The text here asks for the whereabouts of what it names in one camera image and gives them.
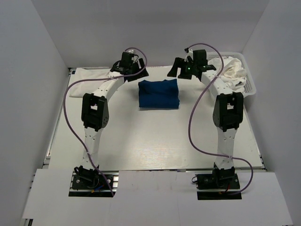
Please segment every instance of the white plastic basket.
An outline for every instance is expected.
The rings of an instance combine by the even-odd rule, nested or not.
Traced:
[[[221,52],[221,55],[223,57],[233,57],[237,58],[241,61],[241,65],[246,70],[246,85],[245,85],[245,92],[243,93],[244,97],[249,95],[254,95],[256,93],[256,87],[253,81],[253,78],[251,76],[250,70],[248,68],[248,65],[246,64],[246,60],[244,56],[241,53],[235,53],[235,52]],[[219,57],[217,53],[209,52],[207,53],[208,60],[211,60],[213,58]]]

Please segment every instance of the folded towel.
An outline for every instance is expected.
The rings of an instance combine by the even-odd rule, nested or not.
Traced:
[[[178,109],[180,100],[177,79],[164,81],[141,81],[139,107]]]
[[[242,67],[241,61],[233,57],[223,57],[224,70],[220,75],[221,80],[236,92],[244,92],[246,84],[246,70]],[[219,71],[222,67],[221,59],[214,58],[208,61],[209,65],[216,67]]]

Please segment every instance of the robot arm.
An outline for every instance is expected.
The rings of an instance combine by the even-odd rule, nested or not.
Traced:
[[[138,59],[136,56],[138,55],[134,54],[133,51],[123,52],[121,60],[113,65],[108,74],[109,80],[105,81],[93,93],[86,93],[83,96],[81,119],[85,127],[85,145],[95,166],[99,166],[98,150],[101,133],[109,121],[108,102],[110,98],[126,81],[130,82],[148,76],[146,69],[141,71],[141,68],[145,66],[143,59]],[[138,74],[118,78],[120,75],[135,73]],[[83,152],[81,168],[94,170],[86,150]]]
[[[185,49],[187,55],[184,59],[177,57],[171,71],[167,74],[169,77],[176,77],[178,68],[181,73],[178,78],[191,79],[195,75],[206,86],[215,77],[216,70],[213,65],[208,65],[205,50]],[[243,101],[242,93],[237,93],[228,88],[226,84],[217,78],[209,87],[210,93],[216,99],[213,112],[213,121],[218,132],[217,153],[227,156],[233,156],[234,139],[239,124],[243,119]],[[216,157],[214,161],[214,170],[212,175],[198,177],[198,187],[201,188],[202,179],[206,184],[204,189],[220,188],[229,184],[235,177],[235,168],[231,158]]]
[[[86,93],[83,96],[82,120],[85,126],[85,145],[87,146],[95,166],[99,165],[98,150],[100,136],[109,120],[108,102],[116,90],[124,84],[124,78],[114,77],[120,76],[118,72],[110,72],[108,81],[105,81],[92,94]],[[87,152],[84,150],[81,165],[85,169],[93,169]]]

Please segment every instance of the white cloth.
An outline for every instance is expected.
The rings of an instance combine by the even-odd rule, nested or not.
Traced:
[[[109,69],[104,69],[100,71],[87,70],[83,68],[77,68],[73,81],[78,81],[82,79],[99,79],[105,78],[107,74],[110,72]],[[70,97],[83,97],[85,93],[93,93],[97,88],[103,84],[104,81],[83,81],[78,84],[75,84],[70,88]]]
[[[224,70],[219,77],[229,88],[243,93],[245,91],[244,86],[246,84],[246,70],[241,66],[241,61],[230,56],[224,56],[223,60]],[[222,67],[222,62],[219,57],[209,60],[208,64],[216,67],[217,71],[219,71]]]

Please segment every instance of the white wall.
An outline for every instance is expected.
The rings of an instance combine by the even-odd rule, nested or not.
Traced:
[[[0,1],[0,225],[19,225],[68,69],[30,0]]]
[[[300,41],[301,2],[271,0],[243,51],[257,88],[246,100],[248,115],[296,226],[301,225]]]
[[[171,65],[207,42],[241,52],[268,0],[32,0],[68,67],[111,66],[130,46]]]

